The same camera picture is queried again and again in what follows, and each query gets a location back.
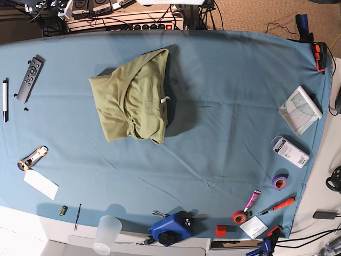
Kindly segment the black tweezers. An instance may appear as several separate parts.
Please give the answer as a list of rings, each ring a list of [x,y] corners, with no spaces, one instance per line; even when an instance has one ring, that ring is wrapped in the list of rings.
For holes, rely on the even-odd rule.
[[[79,220],[79,216],[80,216],[81,206],[82,206],[82,204],[79,204],[77,215],[76,215],[76,220],[75,220],[74,231],[76,231],[77,227],[78,227],[78,220]]]

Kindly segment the blue plastic device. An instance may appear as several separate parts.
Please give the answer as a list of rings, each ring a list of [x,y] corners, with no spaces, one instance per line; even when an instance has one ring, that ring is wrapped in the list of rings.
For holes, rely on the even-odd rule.
[[[149,232],[163,246],[169,247],[193,236],[193,218],[184,217],[180,213],[163,214],[157,210],[152,214],[162,219],[150,227]]]

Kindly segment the orange screwdriver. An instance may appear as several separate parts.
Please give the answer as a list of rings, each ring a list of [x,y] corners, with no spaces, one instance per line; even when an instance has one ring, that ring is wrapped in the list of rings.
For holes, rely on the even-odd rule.
[[[265,211],[261,212],[260,214],[258,214],[258,216],[268,214],[269,212],[272,212],[272,211],[276,211],[278,209],[281,209],[283,207],[291,205],[294,202],[295,202],[295,198],[291,197],[291,198],[289,198],[289,199],[287,199],[287,200],[285,200],[285,201],[283,201],[283,202],[281,202],[281,203],[279,203],[279,204],[269,208],[268,210],[265,210]]]

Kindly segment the small green battery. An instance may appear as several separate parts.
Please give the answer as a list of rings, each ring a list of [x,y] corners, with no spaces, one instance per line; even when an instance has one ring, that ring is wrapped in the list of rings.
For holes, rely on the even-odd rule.
[[[59,213],[59,216],[64,216],[67,212],[68,207],[66,205],[63,205],[61,208],[61,211]]]

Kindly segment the white paper card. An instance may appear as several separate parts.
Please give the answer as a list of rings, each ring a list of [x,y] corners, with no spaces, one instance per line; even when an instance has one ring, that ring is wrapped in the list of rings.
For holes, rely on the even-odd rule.
[[[25,171],[23,179],[27,184],[37,189],[39,192],[47,196],[49,199],[54,200],[58,192],[59,186],[40,174],[39,172],[28,169]]]

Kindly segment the blue tablecloth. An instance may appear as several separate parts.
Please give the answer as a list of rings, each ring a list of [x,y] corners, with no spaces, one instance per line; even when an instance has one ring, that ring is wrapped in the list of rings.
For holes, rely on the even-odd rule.
[[[89,78],[168,49],[165,84],[171,123],[164,143],[132,137],[108,142]],[[45,59],[27,103],[17,99],[36,55]],[[196,236],[232,225],[255,189],[258,213],[289,196],[293,205],[267,214],[267,225],[291,232],[313,167],[325,119],[298,137],[279,108],[301,85],[327,113],[332,60],[320,73],[308,44],[237,31],[121,31],[43,38],[1,46],[9,79],[9,120],[1,122],[1,205],[41,217],[97,226],[118,217],[144,233],[163,213],[192,212]],[[275,153],[282,136],[309,155],[299,169]],[[59,186],[54,200],[27,184],[18,161],[48,148],[31,169]],[[277,191],[272,179],[287,175]],[[63,205],[68,207],[59,216]]]

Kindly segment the power strip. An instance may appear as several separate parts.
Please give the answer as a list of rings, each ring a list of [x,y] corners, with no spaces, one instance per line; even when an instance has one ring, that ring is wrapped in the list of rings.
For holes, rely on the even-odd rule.
[[[173,23],[136,23],[105,26],[106,31],[125,30],[181,30]]]

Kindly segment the red tape roll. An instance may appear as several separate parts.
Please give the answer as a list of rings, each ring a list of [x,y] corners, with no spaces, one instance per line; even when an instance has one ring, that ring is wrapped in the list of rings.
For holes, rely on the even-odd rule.
[[[247,212],[238,211],[232,215],[232,220],[236,225],[240,225],[247,221],[247,216],[248,216]]]

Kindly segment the white marker pen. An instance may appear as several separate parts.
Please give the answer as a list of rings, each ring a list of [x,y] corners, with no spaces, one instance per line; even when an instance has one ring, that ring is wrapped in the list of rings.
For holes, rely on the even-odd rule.
[[[3,122],[8,121],[8,88],[9,80],[6,78],[2,82],[2,111],[3,111]]]

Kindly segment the clear plastic cup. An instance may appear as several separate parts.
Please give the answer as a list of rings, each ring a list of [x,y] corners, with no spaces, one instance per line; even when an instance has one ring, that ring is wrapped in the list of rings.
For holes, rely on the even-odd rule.
[[[122,224],[119,219],[110,215],[101,217],[93,243],[94,252],[99,255],[109,255],[121,229]]]

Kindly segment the blue clamp bottom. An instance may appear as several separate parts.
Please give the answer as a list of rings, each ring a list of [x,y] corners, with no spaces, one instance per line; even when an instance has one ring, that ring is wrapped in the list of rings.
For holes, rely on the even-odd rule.
[[[277,225],[273,229],[271,229],[267,235],[268,237],[265,238],[260,244],[259,248],[246,253],[246,256],[255,256],[255,255],[269,255],[272,256],[274,253],[274,248],[278,242],[280,233],[282,231],[282,226]]]

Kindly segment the orange black clamp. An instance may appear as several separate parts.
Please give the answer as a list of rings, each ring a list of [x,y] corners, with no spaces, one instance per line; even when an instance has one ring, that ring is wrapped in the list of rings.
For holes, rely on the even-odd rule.
[[[315,44],[315,60],[317,71],[324,72],[327,66],[327,45],[323,42]]]

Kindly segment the pink glue tube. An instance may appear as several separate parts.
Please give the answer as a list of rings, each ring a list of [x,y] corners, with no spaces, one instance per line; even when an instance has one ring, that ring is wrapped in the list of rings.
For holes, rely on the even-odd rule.
[[[259,190],[254,190],[252,193],[252,196],[248,200],[247,204],[245,205],[244,212],[247,212],[251,206],[253,205],[254,201],[258,198],[258,196],[261,194],[261,191]]]

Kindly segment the purple tape roll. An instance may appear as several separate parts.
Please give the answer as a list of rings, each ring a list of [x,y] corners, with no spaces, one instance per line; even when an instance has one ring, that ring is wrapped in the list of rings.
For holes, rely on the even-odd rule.
[[[284,187],[287,185],[287,175],[279,174],[279,175],[274,176],[271,184],[272,184],[272,187],[277,191],[284,189]]]

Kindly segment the green t-shirt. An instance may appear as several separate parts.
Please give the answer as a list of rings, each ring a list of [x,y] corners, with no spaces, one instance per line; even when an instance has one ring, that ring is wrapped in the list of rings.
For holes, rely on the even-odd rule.
[[[109,75],[89,78],[107,141],[133,137],[161,144],[165,139],[167,100],[164,91],[168,49],[145,53]]]

